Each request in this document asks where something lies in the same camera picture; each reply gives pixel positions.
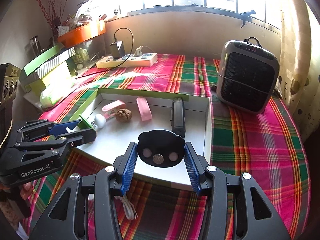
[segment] power strip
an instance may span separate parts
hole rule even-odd
[[[104,57],[97,62],[97,68],[114,68],[126,60],[129,54],[124,55],[122,58],[114,59],[112,56]],[[120,67],[152,67],[158,60],[156,53],[144,53],[140,57],[133,55],[128,58]]]

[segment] green box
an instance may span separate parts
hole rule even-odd
[[[61,44],[58,44],[51,49],[48,49],[44,53],[40,54],[34,60],[29,62],[25,67],[21,70],[20,80],[25,79],[28,75],[30,75],[33,71],[35,71],[38,67],[40,67],[44,62],[48,59],[57,55],[61,50]]]
[[[58,86],[59,81],[66,78],[71,78],[71,75],[68,69],[68,64],[65,61],[50,71],[42,79],[29,84],[29,86],[36,96],[40,96],[41,92],[44,91],[51,83],[56,83]]]
[[[20,79],[20,84],[23,90],[28,93],[31,91],[30,84],[36,82],[37,80],[42,79],[46,76],[50,71],[55,69],[57,66],[70,59],[73,55],[75,55],[75,49],[72,47],[67,50],[61,50],[58,54],[51,57],[45,63],[41,64],[35,71],[33,71],[30,75],[28,75],[25,79]]]

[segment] pink eraser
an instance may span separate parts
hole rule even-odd
[[[145,98],[138,97],[137,104],[140,111],[142,121],[147,121],[152,119],[152,114]]]
[[[112,102],[102,108],[102,112],[105,112],[103,114],[103,116],[106,119],[108,119],[108,118],[112,117],[113,115],[115,115],[119,109],[124,109],[124,108],[125,108],[124,102],[122,102],[120,100],[114,101],[114,102]]]

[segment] walnut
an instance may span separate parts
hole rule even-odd
[[[131,111],[128,109],[119,109],[116,112],[116,119],[119,122],[128,122],[132,118]]]

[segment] white string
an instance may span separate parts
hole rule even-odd
[[[269,92],[261,91],[261,90],[259,90],[259,89],[256,89],[256,88],[254,88],[254,87],[252,87],[252,86],[249,86],[249,85],[244,84],[244,83],[242,83],[242,82],[239,82],[239,81],[237,81],[237,80],[233,80],[233,79],[231,79],[231,78],[227,78],[227,77],[225,77],[225,76],[222,76],[221,74],[219,74],[219,72],[218,72],[218,75],[221,76],[222,78],[225,78],[225,79],[228,79],[228,80],[230,80],[230,81],[239,83],[239,84],[244,85],[244,86],[246,86],[246,87],[249,87],[249,88],[252,88],[252,89],[254,89],[254,90],[257,90],[257,91],[259,91],[259,92],[261,92],[261,93],[269,94]]]
[[[7,139],[8,135],[9,135],[9,133],[10,133],[10,131],[11,131],[12,123],[13,123],[13,120],[12,120],[12,118],[11,118],[11,125],[10,125],[10,127],[9,127],[9,129],[8,129],[7,135],[4,137],[2,143],[0,144],[0,149],[1,149],[2,145],[4,144],[5,140]]]
[[[126,194],[123,197],[115,196],[115,199],[120,199],[123,205],[124,213],[127,219],[134,220],[138,218],[138,214],[134,209],[134,205],[127,199]]]

